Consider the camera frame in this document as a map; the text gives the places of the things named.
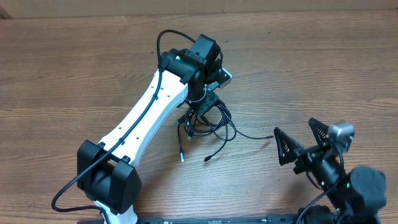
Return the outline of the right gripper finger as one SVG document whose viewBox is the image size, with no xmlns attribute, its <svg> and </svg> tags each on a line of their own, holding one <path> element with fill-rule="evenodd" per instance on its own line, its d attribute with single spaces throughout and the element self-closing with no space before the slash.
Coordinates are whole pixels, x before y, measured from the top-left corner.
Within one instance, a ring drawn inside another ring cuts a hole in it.
<svg viewBox="0 0 398 224">
<path fill-rule="evenodd" d="M 303 146 L 296 140 L 291 138 L 278 127 L 274 128 L 274 136 L 277 143 L 279 164 L 281 166 L 294 162 L 300 157 L 303 151 Z"/>
<path fill-rule="evenodd" d="M 310 118 L 308 120 L 308 125 L 310 126 L 315 140 L 319 146 L 329 145 L 328 129 L 329 126 L 323 124 L 315 118 Z"/>
</svg>

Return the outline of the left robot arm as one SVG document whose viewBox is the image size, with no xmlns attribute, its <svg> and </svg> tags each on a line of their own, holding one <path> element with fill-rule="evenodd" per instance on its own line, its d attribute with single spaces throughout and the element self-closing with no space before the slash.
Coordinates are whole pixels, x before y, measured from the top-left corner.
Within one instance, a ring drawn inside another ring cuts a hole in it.
<svg viewBox="0 0 398 224">
<path fill-rule="evenodd" d="M 77 152 L 77 186 L 94 202 L 103 223 L 137 223 L 133 205 L 142 187 L 139 161 L 165 119 L 186 103 L 203 116 L 218 102 L 215 88 L 231 81 L 220 46 L 200 35 L 190 49 L 158 54 L 158 68 L 140 100 L 106 136 Z"/>
</svg>

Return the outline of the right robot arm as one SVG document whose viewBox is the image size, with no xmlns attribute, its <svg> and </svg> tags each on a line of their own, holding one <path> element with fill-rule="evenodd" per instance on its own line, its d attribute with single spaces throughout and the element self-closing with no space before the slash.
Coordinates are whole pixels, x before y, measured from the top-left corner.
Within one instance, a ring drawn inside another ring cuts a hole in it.
<svg viewBox="0 0 398 224">
<path fill-rule="evenodd" d="M 386 205 L 386 176 L 369 166 L 345 170 L 344 153 L 353 142 L 350 123 L 326 125 L 308 121 L 316 145 L 305 148 L 274 128 L 279 164 L 293 163 L 295 174 L 304 173 L 322 193 L 300 208 L 294 223 L 379 223 L 378 212 Z"/>
</svg>

